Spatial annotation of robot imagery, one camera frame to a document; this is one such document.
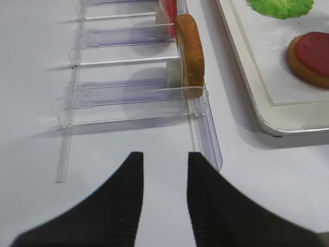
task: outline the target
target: plastic slot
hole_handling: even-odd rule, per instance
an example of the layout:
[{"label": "plastic slot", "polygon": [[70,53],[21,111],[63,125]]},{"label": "plastic slot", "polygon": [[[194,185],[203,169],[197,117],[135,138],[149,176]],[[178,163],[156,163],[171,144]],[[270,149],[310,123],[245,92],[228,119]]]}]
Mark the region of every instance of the plastic slot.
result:
[{"label": "plastic slot", "polygon": [[98,65],[178,59],[177,44],[170,37],[172,24],[120,29],[85,29],[81,36],[80,63],[69,53],[71,64]]},{"label": "plastic slot", "polygon": [[[163,87],[165,83],[163,79],[158,80],[158,83],[154,81],[82,83],[76,88],[76,97],[73,99],[75,118],[72,127],[150,118],[205,116],[208,109],[206,103],[208,92],[205,89],[202,87],[157,89]],[[195,92],[202,92],[202,96],[187,99],[186,95]],[[67,97],[57,99],[52,109],[60,125],[67,128],[65,116],[67,111],[72,110],[67,107]]]},{"label": "plastic slot", "polygon": [[170,26],[172,24],[120,29],[87,29],[83,30],[81,35],[81,48],[172,42],[175,39],[169,36]]}]

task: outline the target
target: green icing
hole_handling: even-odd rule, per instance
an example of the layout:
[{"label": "green icing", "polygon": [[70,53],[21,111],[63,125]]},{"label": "green icing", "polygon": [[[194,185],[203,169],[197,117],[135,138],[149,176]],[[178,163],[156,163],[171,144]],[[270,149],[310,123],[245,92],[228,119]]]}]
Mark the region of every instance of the green icing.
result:
[{"label": "green icing", "polygon": [[260,14],[279,19],[307,15],[314,0],[248,0],[251,7]]}]

